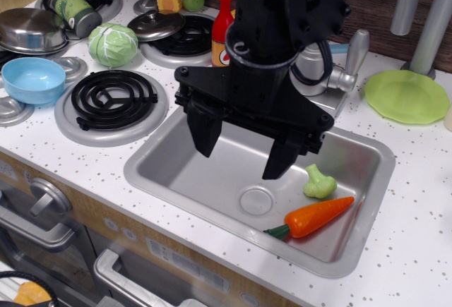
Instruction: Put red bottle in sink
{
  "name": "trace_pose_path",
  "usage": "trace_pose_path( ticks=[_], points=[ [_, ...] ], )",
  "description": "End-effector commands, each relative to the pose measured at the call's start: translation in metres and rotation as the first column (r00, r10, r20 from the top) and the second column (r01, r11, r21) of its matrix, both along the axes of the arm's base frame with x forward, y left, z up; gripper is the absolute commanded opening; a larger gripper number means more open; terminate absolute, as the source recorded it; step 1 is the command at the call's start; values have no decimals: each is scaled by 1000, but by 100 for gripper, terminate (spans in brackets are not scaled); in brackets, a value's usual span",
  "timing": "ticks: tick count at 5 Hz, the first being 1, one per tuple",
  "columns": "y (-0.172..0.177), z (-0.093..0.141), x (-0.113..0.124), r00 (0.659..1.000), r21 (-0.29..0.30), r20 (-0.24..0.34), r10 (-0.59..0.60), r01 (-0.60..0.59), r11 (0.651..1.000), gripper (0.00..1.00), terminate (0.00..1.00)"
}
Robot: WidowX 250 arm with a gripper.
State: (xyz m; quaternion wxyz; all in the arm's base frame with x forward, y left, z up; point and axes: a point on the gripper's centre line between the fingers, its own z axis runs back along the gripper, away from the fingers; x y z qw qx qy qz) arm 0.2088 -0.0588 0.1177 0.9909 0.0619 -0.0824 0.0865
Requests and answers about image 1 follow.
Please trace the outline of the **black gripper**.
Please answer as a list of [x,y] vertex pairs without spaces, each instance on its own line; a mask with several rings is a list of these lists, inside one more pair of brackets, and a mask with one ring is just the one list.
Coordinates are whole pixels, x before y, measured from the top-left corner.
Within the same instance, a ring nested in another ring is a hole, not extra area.
[[318,153],[333,118],[290,81],[290,67],[304,47],[290,42],[286,28],[235,22],[226,34],[228,67],[177,68],[176,102],[197,151],[210,157],[227,122],[273,139],[264,180],[279,179],[298,155]]

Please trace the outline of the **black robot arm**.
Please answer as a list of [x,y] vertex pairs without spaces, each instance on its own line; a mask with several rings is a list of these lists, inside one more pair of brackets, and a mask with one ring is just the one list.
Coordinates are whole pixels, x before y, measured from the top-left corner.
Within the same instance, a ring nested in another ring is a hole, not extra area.
[[328,38],[342,31],[349,14],[345,0],[237,0],[226,33],[229,66],[182,66],[174,73],[176,102],[196,149],[209,157],[225,122],[272,138],[265,180],[280,178],[300,155],[317,153],[334,120],[295,88],[290,68],[317,44],[329,77]]

